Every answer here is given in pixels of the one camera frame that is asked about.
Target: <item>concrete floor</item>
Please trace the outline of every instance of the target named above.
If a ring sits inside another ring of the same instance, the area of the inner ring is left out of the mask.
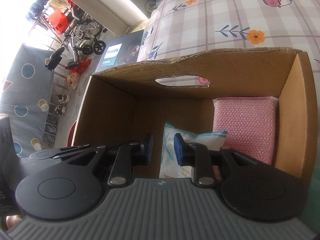
[[[127,33],[144,29],[147,24],[148,20],[143,21],[129,28]],[[113,33],[106,32],[102,35],[101,39],[105,41],[105,43],[107,44],[109,40],[114,39],[115,37],[116,36]],[[58,132],[55,139],[54,147],[65,147],[67,145],[68,134],[71,126],[78,117],[81,101],[83,99],[84,92],[89,81],[89,77],[92,75],[92,73],[94,73],[100,58],[101,56],[93,55],[92,62],[89,68],[81,74],[77,89],[70,89],[70,91],[68,91],[67,94],[71,96],[71,100],[67,104],[66,113],[59,118]]]

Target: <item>silver rivet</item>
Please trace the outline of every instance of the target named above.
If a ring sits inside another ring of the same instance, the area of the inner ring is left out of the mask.
[[[110,180],[110,183],[113,185],[122,185],[125,183],[125,178],[123,177],[114,177]]]
[[[209,178],[209,177],[202,177],[198,180],[199,184],[201,185],[211,185],[214,183],[213,178]]]

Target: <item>black and white sneaker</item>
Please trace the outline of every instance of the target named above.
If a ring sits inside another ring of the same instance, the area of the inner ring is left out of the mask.
[[[68,96],[68,95],[58,95],[58,98],[59,98],[59,102],[60,104],[66,104],[70,101],[71,99],[71,96]]]
[[[66,106],[57,106],[54,111],[56,112],[57,115],[62,116],[66,112],[66,110],[67,110]]]

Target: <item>yellow circle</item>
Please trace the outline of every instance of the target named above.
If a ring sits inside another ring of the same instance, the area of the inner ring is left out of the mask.
[[[37,138],[33,138],[31,140],[31,144],[34,146],[36,143],[39,143],[39,140]]]
[[[47,101],[45,101],[44,99],[39,100],[38,102],[38,106],[41,107],[42,105],[46,104]]]

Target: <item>green object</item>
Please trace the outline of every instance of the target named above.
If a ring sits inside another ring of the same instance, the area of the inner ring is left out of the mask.
[[[320,161],[315,165],[308,203],[300,219],[316,233],[320,232]]]

